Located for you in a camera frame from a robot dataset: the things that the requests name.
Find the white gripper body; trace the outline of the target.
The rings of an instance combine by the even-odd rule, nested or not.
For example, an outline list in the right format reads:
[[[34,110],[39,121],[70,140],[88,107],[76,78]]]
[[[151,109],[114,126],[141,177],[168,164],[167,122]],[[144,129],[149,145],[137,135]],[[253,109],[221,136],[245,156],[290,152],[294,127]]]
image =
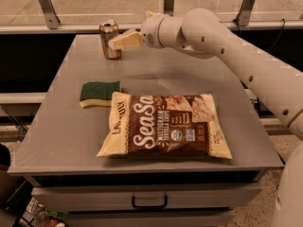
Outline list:
[[[145,44],[153,48],[163,48],[159,39],[160,26],[168,17],[167,14],[155,13],[149,15],[141,25],[141,32]]]

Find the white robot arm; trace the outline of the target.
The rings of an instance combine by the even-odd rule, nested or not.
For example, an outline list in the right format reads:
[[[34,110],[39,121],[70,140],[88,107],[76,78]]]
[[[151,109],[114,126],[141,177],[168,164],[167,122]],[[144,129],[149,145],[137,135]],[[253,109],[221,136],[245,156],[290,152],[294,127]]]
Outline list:
[[[112,49],[170,47],[198,58],[219,58],[279,121],[300,139],[290,154],[276,194],[273,227],[303,227],[303,74],[235,35],[210,10],[184,17],[148,11],[141,30],[109,42]]]

